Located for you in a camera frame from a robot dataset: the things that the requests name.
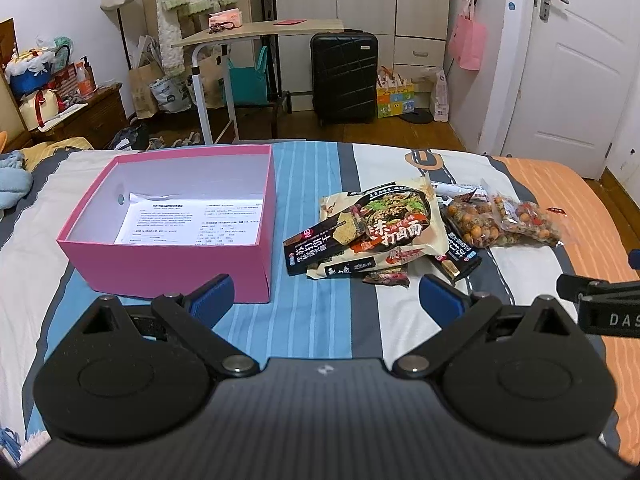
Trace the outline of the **black tofu snack packet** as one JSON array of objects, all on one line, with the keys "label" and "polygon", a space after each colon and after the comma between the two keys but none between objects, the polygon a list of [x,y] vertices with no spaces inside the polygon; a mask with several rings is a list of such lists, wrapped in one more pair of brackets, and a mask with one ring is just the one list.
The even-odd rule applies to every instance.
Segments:
[{"label": "black tofu snack packet", "polygon": [[344,252],[365,232],[366,222],[356,207],[326,218],[283,242],[286,272],[289,276],[305,273],[312,264]]}]

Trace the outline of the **brown paper bag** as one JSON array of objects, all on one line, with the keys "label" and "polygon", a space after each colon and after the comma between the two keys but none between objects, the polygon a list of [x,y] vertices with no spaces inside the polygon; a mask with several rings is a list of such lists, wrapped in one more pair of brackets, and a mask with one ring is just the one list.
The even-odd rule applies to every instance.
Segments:
[{"label": "brown paper bag", "polygon": [[132,102],[138,119],[148,119],[158,112],[158,105],[151,84],[162,79],[164,73],[157,62],[151,62],[128,73]]}]

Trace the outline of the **pink pouch on desk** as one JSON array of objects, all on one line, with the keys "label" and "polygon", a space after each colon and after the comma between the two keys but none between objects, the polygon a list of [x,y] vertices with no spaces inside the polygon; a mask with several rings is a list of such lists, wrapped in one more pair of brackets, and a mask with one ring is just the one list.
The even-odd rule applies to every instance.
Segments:
[{"label": "pink pouch on desk", "polygon": [[208,27],[214,32],[216,32],[216,30],[239,28],[242,25],[242,11],[238,8],[211,13],[208,17]]}]

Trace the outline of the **pink hanging gift bag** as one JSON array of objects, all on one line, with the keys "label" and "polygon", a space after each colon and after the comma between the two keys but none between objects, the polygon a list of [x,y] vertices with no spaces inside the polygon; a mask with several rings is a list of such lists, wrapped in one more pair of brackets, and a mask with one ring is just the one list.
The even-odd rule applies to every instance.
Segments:
[{"label": "pink hanging gift bag", "polygon": [[477,0],[464,0],[462,10],[456,16],[448,53],[462,70],[479,72],[482,67],[487,30],[475,21]]}]

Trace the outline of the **large noodle snack bag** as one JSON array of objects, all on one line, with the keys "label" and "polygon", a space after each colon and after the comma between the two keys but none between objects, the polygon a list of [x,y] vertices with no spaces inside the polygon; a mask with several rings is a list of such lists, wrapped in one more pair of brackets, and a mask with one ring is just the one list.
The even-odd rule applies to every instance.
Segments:
[{"label": "large noodle snack bag", "polygon": [[339,254],[312,264],[306,271],[308,278],[322,280],[397,268],[425,256],[445,255],[449,248],[427,176],[323,197],[320,219],[337,217],[351,206],[359,209],[363,233]]}]

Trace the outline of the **white door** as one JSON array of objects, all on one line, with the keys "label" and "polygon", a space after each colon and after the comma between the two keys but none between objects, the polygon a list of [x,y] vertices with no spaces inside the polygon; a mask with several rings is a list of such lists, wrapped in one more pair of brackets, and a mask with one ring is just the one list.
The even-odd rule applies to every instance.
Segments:
[{"label": "white door", "polygon": [[503,154],[599,177],[638,54],[639,0],[535,0]]}]

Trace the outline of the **light blue blanket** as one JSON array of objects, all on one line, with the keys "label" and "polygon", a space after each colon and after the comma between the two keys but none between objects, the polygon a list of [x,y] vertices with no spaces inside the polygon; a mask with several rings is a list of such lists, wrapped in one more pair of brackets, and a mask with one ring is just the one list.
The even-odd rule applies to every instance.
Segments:
[{"label": "light blue blanket", "polygon": [[15,150],[1,155],[0,160],[0,209],[13,208],[32,188],[34,177],[24,167],[24,156]]}]

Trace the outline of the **wooden rolling desk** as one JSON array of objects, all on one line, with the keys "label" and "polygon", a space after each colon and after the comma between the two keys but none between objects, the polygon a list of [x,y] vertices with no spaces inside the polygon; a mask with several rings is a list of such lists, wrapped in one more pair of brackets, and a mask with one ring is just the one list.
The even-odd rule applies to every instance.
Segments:
[{"label": "wooden rolling desk", "polygon": [[[233,129],[234,142],[239,142],[239,126],[236,120],[234,99],[229,73],[230,44],[238,41],[248,41],[272,36],[309,36],[317,32],[342,32],[344,25],[341,20],[303,20],[300,23],[285,24],[284,21],[249,22],[242,26],[225,30],[224,32],[208,32],[202,30],[194,35],[181,39],[172,46],[174,48],[192,47],[191,67],[192,84],[194,88],[195,104],[198,110],[201,132],[205,145],[218,144],[224,134]],[[202,85],[201,67],[198,55],[205,47],[218,46],[221,48],[222,80],[224,81],[224,100],[228,112],[228,122],[216,138],[213,137],[205,103],[204,87]]]}]

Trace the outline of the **clear bag coated peanuts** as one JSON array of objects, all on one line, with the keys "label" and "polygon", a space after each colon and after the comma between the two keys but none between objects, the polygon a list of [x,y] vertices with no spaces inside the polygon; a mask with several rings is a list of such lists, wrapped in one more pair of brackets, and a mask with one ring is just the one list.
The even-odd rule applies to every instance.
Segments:
[{"label": "clear bag coated peanuts", "polygon": [[495,245],[501,235],[488,202],[453,198],[446,206],[446,217],[465,243],[476,248]]}]

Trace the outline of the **white snack bar wrapper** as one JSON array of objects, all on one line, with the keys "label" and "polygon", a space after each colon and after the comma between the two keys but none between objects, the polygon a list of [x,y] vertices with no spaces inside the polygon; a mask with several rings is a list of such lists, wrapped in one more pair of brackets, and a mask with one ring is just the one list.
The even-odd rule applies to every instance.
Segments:
[{"label": "white snack bar wrapper", "polygon": [[439,197],[463,200],[464,202],[470,202],[471,200],[487,202],[489,200],[487,191],[481,186],[438,181],[432,181],[431,186]]}]

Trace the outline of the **small red snack packet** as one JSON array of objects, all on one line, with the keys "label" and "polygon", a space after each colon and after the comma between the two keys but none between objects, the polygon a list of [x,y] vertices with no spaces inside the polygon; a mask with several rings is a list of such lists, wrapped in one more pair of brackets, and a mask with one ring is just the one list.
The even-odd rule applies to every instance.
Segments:
[{"label": "small red snack packet", "polygon": [[401,286],[405,288],[410,286],[410,278],[404,266],[369,272],[362,278],[362,281],[375,286]]}]

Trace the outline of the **white plastic bag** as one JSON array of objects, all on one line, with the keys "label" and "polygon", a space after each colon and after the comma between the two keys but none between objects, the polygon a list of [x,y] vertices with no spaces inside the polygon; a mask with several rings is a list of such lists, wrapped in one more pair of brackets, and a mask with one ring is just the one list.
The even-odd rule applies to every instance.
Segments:
[{"label": "white plastic bag", "polygon": [[445,72],[439,68],[433,76],[430,111],[435,122],[448,122],[449,101]]}]

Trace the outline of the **colourful gift box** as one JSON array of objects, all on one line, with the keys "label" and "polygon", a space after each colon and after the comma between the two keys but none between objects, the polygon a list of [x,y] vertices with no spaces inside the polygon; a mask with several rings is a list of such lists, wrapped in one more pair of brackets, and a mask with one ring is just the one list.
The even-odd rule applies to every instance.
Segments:
[{"label": "colourful gift box", "polygon": [[414,84],[381,66],[376,74],[378,118],[397,117],[414,111]]}]

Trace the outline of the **teal tote bag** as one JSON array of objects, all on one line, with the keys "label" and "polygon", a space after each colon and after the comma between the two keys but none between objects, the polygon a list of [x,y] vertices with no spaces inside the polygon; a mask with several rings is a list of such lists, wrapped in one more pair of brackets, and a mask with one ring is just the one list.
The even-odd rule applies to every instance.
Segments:
[{"label": "teal tote bag", "polygon": [[268,105],[267,79],[268,48],[260,48],[253,66],[235,67],[228,58],[227,67],[231,80],[232,96],[235,104]]}]

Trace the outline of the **black suitcase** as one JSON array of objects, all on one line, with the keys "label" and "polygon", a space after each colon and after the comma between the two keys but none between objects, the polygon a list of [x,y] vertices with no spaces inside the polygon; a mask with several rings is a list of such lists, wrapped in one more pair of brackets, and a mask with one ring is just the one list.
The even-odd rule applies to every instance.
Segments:
[{"label": "black suitcase", "polygon": [[319,126],[372,122],[378,38],[357,29],[318,32],[309,47],[312,106]]}]

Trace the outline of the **white printed paper sheet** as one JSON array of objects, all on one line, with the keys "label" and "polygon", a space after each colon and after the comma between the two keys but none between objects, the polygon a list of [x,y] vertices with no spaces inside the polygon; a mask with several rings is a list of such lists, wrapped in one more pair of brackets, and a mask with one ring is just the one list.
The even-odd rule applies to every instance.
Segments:
[{"label": "white printed paper sheet", "polygon": [[254,245],[263,200],[200,200],[130,195],[129,207],[115,237],[130,246]]}]

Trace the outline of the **clear bag mixed nuts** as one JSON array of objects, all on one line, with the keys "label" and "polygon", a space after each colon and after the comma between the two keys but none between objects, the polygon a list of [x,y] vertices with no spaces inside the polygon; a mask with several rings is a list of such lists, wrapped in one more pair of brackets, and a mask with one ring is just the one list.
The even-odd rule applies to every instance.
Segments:
[{"label": "clear bag mixed nuts", "polygon": [[492,202],[496,221],[504,232],[549,246],[555,246],[561,240],[560,229],[537,204],[520,203],[502,195],[495,195]]}]

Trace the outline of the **dark wooden nightstand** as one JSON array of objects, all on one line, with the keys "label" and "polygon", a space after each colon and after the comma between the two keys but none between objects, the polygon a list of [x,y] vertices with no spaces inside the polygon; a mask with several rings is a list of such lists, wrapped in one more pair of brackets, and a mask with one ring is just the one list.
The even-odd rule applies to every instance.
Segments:
[{"label": "dark wooden nightstand", "polygon": [[116,134],[129,126],[120,88],[121,84],[99,88],[81,110],[47,132],[21,132],[3,147],[3,153],[29,148],[39,142],[58,142],[78,136],[85,138],[93,148],[107,148]]}]

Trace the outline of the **pink cardboard box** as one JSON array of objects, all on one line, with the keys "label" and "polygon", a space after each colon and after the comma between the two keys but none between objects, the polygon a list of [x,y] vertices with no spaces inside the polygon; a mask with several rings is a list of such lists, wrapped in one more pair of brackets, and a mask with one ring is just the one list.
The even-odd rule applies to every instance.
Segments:
[{"label": "pink cardboard box", "polygon": [[[130,195],[200,200],[263,200],[254,245],[130,246],[114,243]],[[153,298],[186,294],[218,274],[229,274],[240,304],[270,299],[276,213],[272,149],[266,144],[176,148],[118,155],[66,220],[58,246],[97,292]]]}]

